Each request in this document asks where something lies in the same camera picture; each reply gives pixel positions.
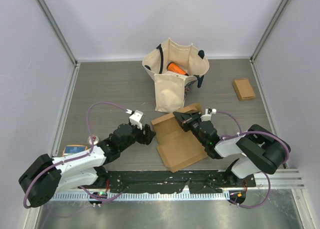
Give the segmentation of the cardboard sheet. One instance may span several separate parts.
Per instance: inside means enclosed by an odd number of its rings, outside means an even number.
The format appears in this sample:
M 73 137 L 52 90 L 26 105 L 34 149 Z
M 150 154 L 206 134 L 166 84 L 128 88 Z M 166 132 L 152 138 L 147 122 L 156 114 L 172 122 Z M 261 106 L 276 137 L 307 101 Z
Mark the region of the cardboard sheet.
M 175 173 L 208 157 L 191 131 L 185 132 L 173 113 L 151 121 L 158 142 L 157 151 L 168 170 Z

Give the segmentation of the brown cardboard box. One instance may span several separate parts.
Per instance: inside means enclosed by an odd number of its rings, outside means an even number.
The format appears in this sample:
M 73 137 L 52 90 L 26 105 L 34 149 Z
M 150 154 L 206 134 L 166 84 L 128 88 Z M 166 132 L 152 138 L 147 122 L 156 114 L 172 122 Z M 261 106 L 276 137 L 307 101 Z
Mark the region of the brown cardboard box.
M 232 82 L 232 86 L 239 101 L 248 101 L 256 98 L 256 94 L 248 78 L 238 78 Z

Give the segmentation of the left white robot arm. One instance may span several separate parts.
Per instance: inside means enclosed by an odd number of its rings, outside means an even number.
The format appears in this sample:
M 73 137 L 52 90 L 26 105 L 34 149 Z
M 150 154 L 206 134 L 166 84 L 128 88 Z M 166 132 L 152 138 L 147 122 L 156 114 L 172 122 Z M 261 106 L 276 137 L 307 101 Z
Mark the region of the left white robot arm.
M 89 150 L 55 158 L 47 153 L 40 155 L 18 179 L 24 192 L 24 208 L 40 207 L 68 189 L 90 185 L 102 188 L 107 181 L 104 165 L 118 159 L 135 143 L 149 145 L 155 136 L 148 124 L 138 128 L 124 123 Z

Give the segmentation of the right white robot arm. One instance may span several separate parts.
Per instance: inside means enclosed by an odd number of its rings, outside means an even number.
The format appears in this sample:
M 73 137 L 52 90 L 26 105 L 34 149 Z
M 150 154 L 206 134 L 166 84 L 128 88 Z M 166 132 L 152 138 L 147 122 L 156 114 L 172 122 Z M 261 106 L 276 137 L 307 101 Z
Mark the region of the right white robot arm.
M 219 136 L 211 121 L 216 113 L 217 110 L 208 108 L 205 114 L 175 111 L 173 115 L 184 132 L 192 132 L 210 158 L 220 160 L 231 155 L 245 155 L 226 169 L 224 184 L 236 187 L 246 177 L 259 172 L 273 175 L 289 159 L 290 146 L 258 124 L 233 136 Z

